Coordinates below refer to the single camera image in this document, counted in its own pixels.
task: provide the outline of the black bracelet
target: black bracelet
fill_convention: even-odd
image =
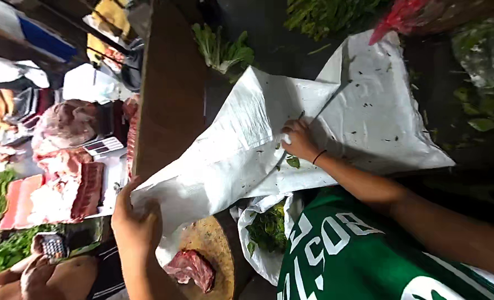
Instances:
[[[321,151],[321,153],[317,154],[315,160],[312,162],[312,164],[315,164],[315,161],[321,156],[321,154],[325,153],[326,152],[326,149]]]

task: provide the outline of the hand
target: hand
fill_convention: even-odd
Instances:
[[[34,236],[34,238],[32,239],[32,246],[30,247],[31,255],[13,265],[10,268],[10,271],[13,273],[21,274],[32,261],[34,261],[38,257],[43,256],[43,245],[41,244],[41,242],[43,242],[43,236]]]
[[[32,295],[41,295],[47,288],[47,282],[52,277],[56,265],[49,263],[47,256],[37,256],[24,269],[21,275],[21,294],[24,299],[32,299]]]
[[[162,212],[157,201],[149,201],[146,214],[138,216],[130,203],[130,193],[139,186],[141,179],[136,176],[117,195],[112,215],[113,235],[117,241],[121,260],[154,257],[154,252],[162,239]]]
[[[291,144],[282,140],[282,147],[290,154],[313,162],[321,150],[310,140],[308,125],[303,119],[288,120],[282,128],[282,133],[290,136]]]

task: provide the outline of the round cutting board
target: round cutting board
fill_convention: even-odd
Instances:
[[[197,250],[215,270],[214,287],[206,294],[195,285],[192,279],[187,284],[178,284],[189,300],[233,299],[235,293],[234,258],[224,229],[214,216],[201,219],[185,228],[181,234],[180,249]]]

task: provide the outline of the yellow object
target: yellow object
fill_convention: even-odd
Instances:
[[[128,0],[119,0],[119,3],[123,5],[127,5]],[[103,17],[105,17],[108,20],[108,22],[114,24],[117,28],[123,31],[123,33],[121,34],[121,38],[126,38],[128,32],[130,31],[130,23],[128,22],[128,18],[126,18],[124,10],[120,8],[119,5],[117,5],[113,0],[101,0],[95,7],[95,10],[99,12]],[[112,34],[108,24],[106,24],[97,15],[96,12],[93,12],[91,14],[91,17],[98,24],[98,28],[100,31],[104,31],[104,32],[108,32],[109,34]],[[87,46],[101,53],[104,53],[106,51],[106,48],[108,47],[100,39],[92,36],[91,34],[87,35]],[[95,51],[92,51],[90,49],[87,50],[87,56],[90,59],[90,61],[99,63],[100,59],[97,59],[96,55],[99,54],[97,54]]]

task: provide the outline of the calculator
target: calculator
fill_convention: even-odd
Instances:
[[[38,235],[43,237],[43,253],[50,259],[57,260],[69,256],[69,249],[65,246],[62,235],[56,232],[39,232]]]

